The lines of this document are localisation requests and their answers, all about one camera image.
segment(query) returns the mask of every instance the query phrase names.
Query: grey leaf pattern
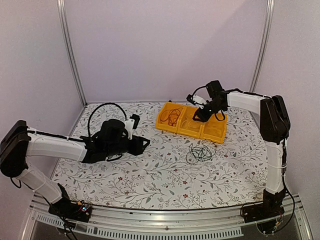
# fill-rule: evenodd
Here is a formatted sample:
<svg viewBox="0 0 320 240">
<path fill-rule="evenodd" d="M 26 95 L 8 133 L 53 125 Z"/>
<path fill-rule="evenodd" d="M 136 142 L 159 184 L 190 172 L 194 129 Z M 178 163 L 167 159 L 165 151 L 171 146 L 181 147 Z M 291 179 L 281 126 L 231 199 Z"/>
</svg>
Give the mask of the grey leaf pattern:
<svg viewBox="0 0 320 240">
<path fill-rule="evenodd" d="M 267 182 L 266 146 L 249 112 L 230 108 L 224 144 L 209 148 L 211 160 L 188 164 L 189 145 L 199 139 L 155 128 L 163 103 L 119 103 L 128 116 L 140 116 L 135 135 L 151 140 L 139 156 L 125 153 L 119 160 L 83 164 L 60 159 L 53 181 L 62 184 L 73 200 L 134 209 L 198 209 L 260 201 Z M 87 122 L 98 104 L 89 104 L 74 131 L 87 136 Z M 115 106 L 100 108 L 91 133 L 103 121 L 124 120 Z"/>
</svg>

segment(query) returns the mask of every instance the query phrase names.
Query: aluminum frame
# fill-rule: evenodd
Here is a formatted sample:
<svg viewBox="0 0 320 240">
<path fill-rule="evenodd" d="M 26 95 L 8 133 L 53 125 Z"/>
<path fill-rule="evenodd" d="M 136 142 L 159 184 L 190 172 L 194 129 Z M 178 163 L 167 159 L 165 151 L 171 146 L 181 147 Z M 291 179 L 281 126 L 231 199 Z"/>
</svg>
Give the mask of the aluminum frame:
<svg viewBox="0 0 320 240">
<path fill-rule="evenodd" d="M 299 223 L 299 231 L 302 240 L 312 240 L 310 227 L 301 200 L 297 194 L 294 195 L 295 217 Z M 290 215 L 293 210 L 292 199 L 287 196 L 283 200 L 285 216 Z M 62 228 L 60 219 L 48 213 L 48 204 L 38 194 L 35 194 L 30 204 L 28 225 L 25 228 L 22 240 L 30 240 L 32 228 L 35 221 Z M 135 210 L 108 206 L 92 206 L 92 216 L 88 223 L 76 222 L 75 232 L 106 238 L 121 239 L 120 236 L 134 235 L 136 239 L 149 240 L 167 239 L 176 236 L 177 240 L 188 239 L 183 236 L 198 236 L 198 240 L 208 239 L 208 234 L 233 232 L 239 228 L 265 222 L 264 219 L 257 222 L 245 223 L 240 216 L 241 206 L 230 206 L 222 208 L 192 209 L 192 210 Z"/>
<path fill-rule="evenodd" d="M 264 22 L 264 29 L 263 29 L 262 40 L 261 40 L 261 45 L 260 45 L 260 51 L 259 51 L 256 65 L 255 65 L 250 89 L 249 89 L 249 92 L 251 92 L 251 93 L 255 92 L 255 90 L 256 90 L 259 76 L 260 76 L 260 72 L 261 72 L 261 68 L 262 68 L 262 64 L 263 64 L 263 61 L 265 58 L 265 53 L 266 53 L 266 49 L 267 49 L 267 44 L 268 44 L 270 29 L 271 29 L 271 24 L 272 24 L 272 18 L 274 15 L 274 6 L 275 6 L 275 1 L 268 0 L 267 5 L 266 5 L 265 22 Z"/>
<path fill-rule="evenodd" d="M 74 51 L 71 44 L 71 38 L 70 38 L 69 27 L 67 22 L 67 14 L 66 14 L 66 8 L 65 8 L 65 0 L 57 0 L 57 6 L 59 11 L 62 35 L 65 43 L 66 52 L 68 54 L 68 59 L 71 67 L 73 80 L 75 83 L 76 90 L 79 94 L 81 104 L 85 107 L 87 105 L 87 100 L 86 100 L 85 92 L 80 80 L 76 58 L 75 58 Z"/>
</svg>

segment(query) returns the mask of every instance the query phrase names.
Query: red wire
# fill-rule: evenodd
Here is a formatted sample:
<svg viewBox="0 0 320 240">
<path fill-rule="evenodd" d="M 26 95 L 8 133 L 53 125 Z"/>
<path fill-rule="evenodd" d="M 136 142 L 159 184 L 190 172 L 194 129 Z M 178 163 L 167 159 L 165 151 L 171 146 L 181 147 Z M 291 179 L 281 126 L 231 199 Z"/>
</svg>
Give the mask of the red wire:
<svg viewBox="0 0 320 240">
<path fill-rule="evenodd" d="M 165 110 L 160 116 L 160 122 L 165 123 L 166 121 L 168 121 L 169 126 L 175 127 L 181 115 L 180 109 L 182 109 L 182 107 Z M 169 111 L 168 117 L 166 119 L 163 119 L 163 115 L 168 111 Z"/>
</svg>

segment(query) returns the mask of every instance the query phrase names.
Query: metal rail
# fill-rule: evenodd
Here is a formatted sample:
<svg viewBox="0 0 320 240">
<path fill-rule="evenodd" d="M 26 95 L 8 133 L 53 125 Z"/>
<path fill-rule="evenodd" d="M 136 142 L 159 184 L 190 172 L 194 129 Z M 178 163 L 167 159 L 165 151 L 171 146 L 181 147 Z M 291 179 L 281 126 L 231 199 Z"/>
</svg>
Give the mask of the metal rail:
<svg viewBox="0 0 320 240">
<path fill-rule="evenodd" d="M 256 65 L 255 65 L 250 89 L 249 89 L 249 92 L 251 92 L 251 93 L 253 93 L 256 90 L 256 87 L 258 84 L 258 79 L 260 76 L 262 64 L 263 64 L 266 49 L 267 49 L 272 18 L 274 15 L 274 5 L 275 5 L 274 0 L 268 0 L 267 5 L 266 5 L 265 22 L 264 22 L 264 29 L 263 29 L 262 40 L 261 40 L 261 45 L 260 45 L 260 51 L 259 51 Z"/>
<path fill-rule="evenodd" d="M 68 28 L 68 22 L 67 22 L 67 15 L 66 15 L 66 8 L 65 8 L 65 1 L 64 0 L 57 0 L 57 5 L 58 5 L 58 11 L 59 11 L 59 18 L 60 18 L 60 23 L 61 23 L 61 28 L 62 28 L 62 34 L 63 34 L 63 39 L 65 43 L 65 48 L 66 52 L 68 54 L 68 59 L 73 75 L 73 80 L 75 83 L 76 90 L 79 94 L 80 101 L 82 105 L 85 107 L 87 105 L 87 100 L 85 97 L 85 92 L 82 87 L 82 83 L 79 77 L 79 72 L 76 64 L 76 59 L 74 55 L 74 51 L 72 48 L 71 44 L 71 38 L 70 38 L 70 33 L 69 33 L 69 28 Z"/>
<path fill-rule="evenodd" d="M 303 206 L 299 196 L 294 195 L 294 200 L 295 211 L 300 213 Z M 293 204 L 289 196 L 283 200 L 283 207 L 285 215 L 290 215 Z M 48 208 L 46 201 L 35 194 L 30 204 L 33 220 L 62 228 L 63 223 L 57 216 L 49 214 Z M 144 210 L 96 205 L 92 208 L 89 223 L 76 222 L 74 231 L 115 240 L 171 240 L 171 236 L 176 240 L 229 239 L 243 236 L 241 227 L 256 224 L 244 222 L 240 216 L 241 206 L 192 210 Z"/>
</svg>

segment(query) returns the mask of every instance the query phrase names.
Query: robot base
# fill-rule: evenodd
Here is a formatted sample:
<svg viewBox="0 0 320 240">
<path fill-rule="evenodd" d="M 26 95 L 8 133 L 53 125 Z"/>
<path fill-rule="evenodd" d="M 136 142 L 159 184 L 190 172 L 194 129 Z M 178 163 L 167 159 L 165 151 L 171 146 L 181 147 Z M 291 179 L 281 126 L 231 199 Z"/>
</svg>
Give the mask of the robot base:
<svg viewBox="0 0 320 240">
<path fill-rule="evenodd" d="M 251 206 L 244 206 L 242 209 L 243 219 L 245 223 L 276 217 L 284 213 L 285 210 L 283 206 L 277 206 L 272 211 L 265 212 L 263 208 L 263 203 Z"/>
<path fill-rule="evenodd" d="M 50 204 L 48 212 L 63 219 L 72 219 L 88 223 L 92 213 L 92 204 L 80 202 L 80 204 L 70 201 L 69 196 L 63 186 L 58 183 L 62 192 L 62 198 L 56 203 Z"/>
</svg>

